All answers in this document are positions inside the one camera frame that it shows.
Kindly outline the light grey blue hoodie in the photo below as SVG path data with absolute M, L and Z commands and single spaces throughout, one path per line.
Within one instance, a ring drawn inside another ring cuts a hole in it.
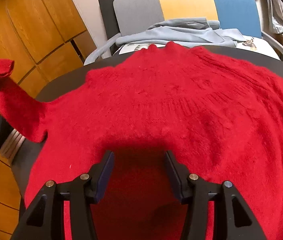
M 188 48 L 209 45 L 235 48 L 238 42 L 244 42 L 246 38 L 236 28 L 222 29 L 218 20 L 176 18 L 158 22 L 140 33 L 118 37 L 115 44 L 166 45 L 171 41 Z

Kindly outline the black leather cushion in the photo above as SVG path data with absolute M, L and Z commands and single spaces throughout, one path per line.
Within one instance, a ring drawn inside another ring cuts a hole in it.
M 46 179 L 69 181 L 106 150 L 115 154 L 110 191 L 171 200 L 163 172 L 171 150 L 191 172 L 230 179 L 254 200 L 283 200 L 283 63 L 236 49 L 174 43 L 91 69 L 84 83 L 41 102 L 33 141 L 29 202 Z

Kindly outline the red knit sweater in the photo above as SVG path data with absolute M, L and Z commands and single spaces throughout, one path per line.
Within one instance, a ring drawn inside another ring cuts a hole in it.
M 42 142 L 25 190 L 71 181 L 114 153 L 106 194 L 92 208 L 99 239 L 178 239 L 186 207 L 173 195 L 165 152 L 203 179 L 235 184 L 268 239 L 283 239 L 283 78 L 202 47 L 135 52 L 85 83 L 38 102 L 0 60 L 0 114 Z

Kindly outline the grey yellow blue chair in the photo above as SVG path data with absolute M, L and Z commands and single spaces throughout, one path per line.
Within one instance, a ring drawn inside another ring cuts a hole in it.
M 95 62 L 97 58 L 107 51 L 112 54 L 125 54 L 149 47 L 152 44 L 129 43 L 117 46 L 115 42 L 118 37 L 146 31 L 150 26 L 158 22 L 176 18 L 199 17 L 220 22 L 216 7 L 217 2 L 218 0 L 115 0 L 113 5 L 120 33 L 118 36 L 107 39 L 103 46 L 96 48 L 86 58 L 85 64 Z M 222 29 L 235 29 L 225 28 L 221 22 L 220 27 Z M 283 45 L 264 31 L 261 32 L 261 36 L 241 34 L 246 38 L 246 41 L 238 42 L 235 48 L 251 50 L 283 61 Z

